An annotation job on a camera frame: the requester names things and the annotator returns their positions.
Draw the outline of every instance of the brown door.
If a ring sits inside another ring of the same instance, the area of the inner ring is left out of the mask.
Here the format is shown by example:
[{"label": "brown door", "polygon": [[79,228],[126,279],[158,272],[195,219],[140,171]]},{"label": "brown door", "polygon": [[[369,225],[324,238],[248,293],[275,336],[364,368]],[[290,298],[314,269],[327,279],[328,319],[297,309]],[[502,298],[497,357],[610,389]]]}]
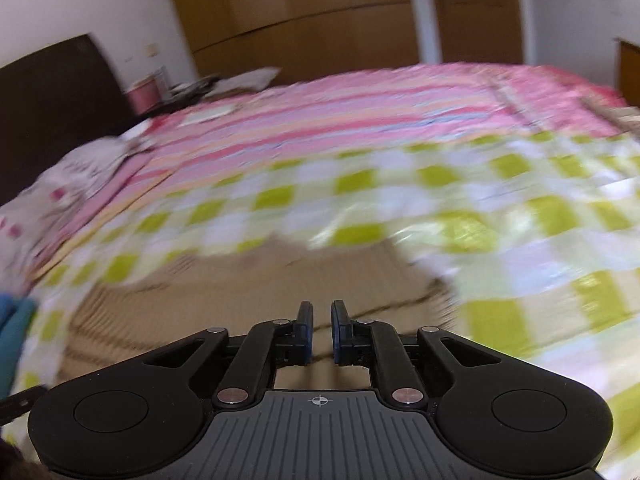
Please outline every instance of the brown door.
[{"label": "brown door", "polygon": [[277,83],[418,62],[411,0],[174,0],[200,74]]},{"label": "brown door", "polygon": [[519,0],[435,0],[442,60],[522,63]]}]

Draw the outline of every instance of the green and white checkered sheet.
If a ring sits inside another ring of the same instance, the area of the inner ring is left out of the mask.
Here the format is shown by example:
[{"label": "green and white checkered sheet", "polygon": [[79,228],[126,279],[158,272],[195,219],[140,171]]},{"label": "green and white checkered sheet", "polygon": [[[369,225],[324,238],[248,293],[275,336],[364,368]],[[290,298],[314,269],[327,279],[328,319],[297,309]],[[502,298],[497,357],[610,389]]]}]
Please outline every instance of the green and white checkered sheet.
[{"label": "green and white checkered sheet", "polygon": [[[607,399],[602,471],[626,480],[640,474],[639,225],[640,146],[626,136],[283,160],[125,211],[69,254],[36,288],[14,390],[54,381],[66,324],[97,280],[135,282],[183,251],[244,250],[272,233],[311,247],[391,237],[451,281],[462,335]],[[5,435],[25,442],[24,418]]]}]

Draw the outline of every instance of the round silver bolt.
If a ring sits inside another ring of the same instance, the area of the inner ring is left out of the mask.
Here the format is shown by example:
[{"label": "round silver bolt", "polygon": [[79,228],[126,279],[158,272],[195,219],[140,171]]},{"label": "round silver bolt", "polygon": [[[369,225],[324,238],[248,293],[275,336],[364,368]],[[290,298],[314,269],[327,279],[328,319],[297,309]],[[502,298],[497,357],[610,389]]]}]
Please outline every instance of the round silver bolt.
[{"label": "round silver bolt", "polygon": [[402,404],[415,404],[416,402],[420,402],[424,397],[422,392],[415,388],[398,388],[391,396],[397,402],[402,402]]},{"label": "round silver bolt", "polygon": [[242,388],[225,388],[218,392],[218,400],[225,404],[239,404],[245,402],[249,394]]}]

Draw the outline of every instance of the wooden wardrobe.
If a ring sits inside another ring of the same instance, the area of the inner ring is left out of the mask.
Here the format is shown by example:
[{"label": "wooden wardrobe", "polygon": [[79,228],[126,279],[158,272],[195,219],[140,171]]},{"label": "wooden wardrobe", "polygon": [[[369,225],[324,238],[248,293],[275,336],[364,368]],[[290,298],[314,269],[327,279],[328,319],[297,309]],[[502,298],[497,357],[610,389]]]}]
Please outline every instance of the wooden wardrobe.
[{"label": "wooden wardrobe", "polygon": [[200,75],[279,66],[285,84],[418,62],[410,0],[174,0]]}]

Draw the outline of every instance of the headboard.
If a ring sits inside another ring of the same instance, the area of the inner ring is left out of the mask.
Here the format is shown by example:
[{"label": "headboard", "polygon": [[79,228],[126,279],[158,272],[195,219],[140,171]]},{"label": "headboard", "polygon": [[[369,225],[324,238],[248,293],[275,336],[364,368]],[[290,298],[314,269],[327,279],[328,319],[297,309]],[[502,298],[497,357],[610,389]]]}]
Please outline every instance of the headboard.
[{"label": "headboard", "polygon": [[133,119],[87,35],[0,68],[0,205],[73,148]]}]

